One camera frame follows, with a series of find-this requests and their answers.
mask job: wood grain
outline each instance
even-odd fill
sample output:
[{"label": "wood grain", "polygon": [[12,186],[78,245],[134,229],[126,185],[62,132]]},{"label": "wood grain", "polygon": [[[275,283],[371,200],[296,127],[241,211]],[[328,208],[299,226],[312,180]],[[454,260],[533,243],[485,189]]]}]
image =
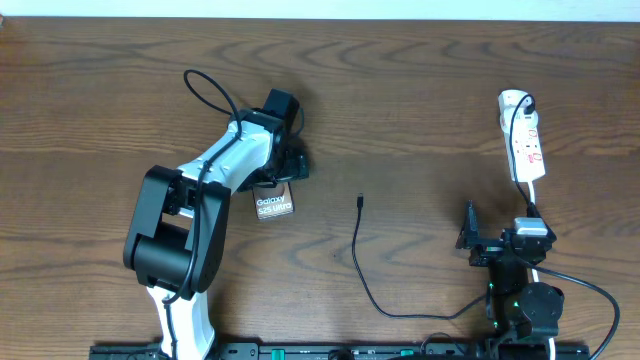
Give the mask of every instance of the wood grain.
[{"label": "wood grain", "polygon": [[[142,176],[216,141],[225,119],[182,71],[216,77],[241,106],[272,87],[296,94],[312,175],[296,213],[259,223],[232,201],[216,329],[279,342],[419,341],[490,329],[482,309],[452,322],[393,321],[370,306],[350,258],[355,197],[366,195],[359,258],[380,304],[450,314],[487,273],[454,249],[466,200],[495,233],[522,213],[508,179],[496,96],[535,94],[548,175],[538,202],[560,239],[545,262],[620,302],[604,359],[640,348],[640,27],[514,22],[8,19],[0,32],[0,358],[80,359],[100,342],[161,335],[122,265]],[[219,100],[204,83],[197,87]],[[595,349],[604,298],[566,294],[563,340]]]}]

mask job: white power strip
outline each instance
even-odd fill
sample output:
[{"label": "white power strip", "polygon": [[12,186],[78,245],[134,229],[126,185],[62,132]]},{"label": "white power strip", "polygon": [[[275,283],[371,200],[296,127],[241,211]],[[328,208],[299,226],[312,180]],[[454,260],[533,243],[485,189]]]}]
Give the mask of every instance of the white power strip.
[{"label": "white power strip", "polygon": [[[526,95],[527,93],[521,90],[505,90],[498,96],[500,127],[504,133],[504,142],[507,147],[511,180],[515,180],[513,176],[513,159],[509,151],[511,117],[520,100]],[[524,113],[525,108],[531,105],[532,102],[533,100],[529,97],[520,105],[513,124],[513,155],[516,159],[519,182],[531,182],[545,174],[537,128],[538,112],[534,111],[528,115]]]}]

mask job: wooden table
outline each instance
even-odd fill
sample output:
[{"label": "wooden table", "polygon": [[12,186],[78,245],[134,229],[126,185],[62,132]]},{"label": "wooden table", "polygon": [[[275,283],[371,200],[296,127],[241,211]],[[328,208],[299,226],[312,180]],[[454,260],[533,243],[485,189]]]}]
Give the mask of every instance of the wooden table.
[{"label": "wooden table", "polygon": [[[559,240],[544,265],[594,282],[622,321],[602,358],[640,347],[640,27],[633,24],[7,19],[0,32],[0,358],[81,359],[96,343],[148,342],[155,308],[122,249],[144,173],[217,141],[226,118],[182,72],[218,79],[239,106],[272,87],[307,115],[308,180],[296,213],[259,223],[234,196],[215,328],[265,342],[411,342],[488,333],[481,306],[446,321],[388,320],[381,306],[451,314],[485,290],[454,248],[465,201],[488,235],[524,211],[496,97],[535,94],[547,176],[538,203]],[[222,104],[203,81],[196,87]],[[560,339],[592,350],[613,312],[566,294]]]}]

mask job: white robotic arm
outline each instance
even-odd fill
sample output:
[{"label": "white robotic arm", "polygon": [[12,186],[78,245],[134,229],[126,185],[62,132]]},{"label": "white robotic arm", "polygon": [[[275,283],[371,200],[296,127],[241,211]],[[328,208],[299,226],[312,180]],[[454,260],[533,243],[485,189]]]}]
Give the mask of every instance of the white robotic arm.
[{"label": "white robotic arm", "polygon": [[[214,343],[206,290],[220,265],[231,195],[257,183],[308,177],[306,156],[288,142],[298,108],[293,96],[274,89],[263,109],[238,113],[239,137],[232,116],[225,135],[202,155],[177,170],[155,166],[145,176],[124,263],[136,271],[156,304],[164,334],[161,350],[167,356],[204,359]],[[211,165],[201,176],[207,160]],[[199,177],[202,197],[196,201]],[[197,204],[199,241],[193,249],[196,226],[182,229],[164,223],[162,216],[193,218]],[[189,277],[190,262],[195,265]],[[188,289],[181,287],[185,279]]]}]

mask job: white wall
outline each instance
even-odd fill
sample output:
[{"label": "white wall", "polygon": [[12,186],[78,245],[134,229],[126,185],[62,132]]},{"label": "white wall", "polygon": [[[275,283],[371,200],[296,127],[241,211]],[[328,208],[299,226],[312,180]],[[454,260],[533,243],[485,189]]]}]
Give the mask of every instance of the white wall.
[{"label": "white wall", "polygon": [[0,0],[5,16],[640,21],[640,0]]}]

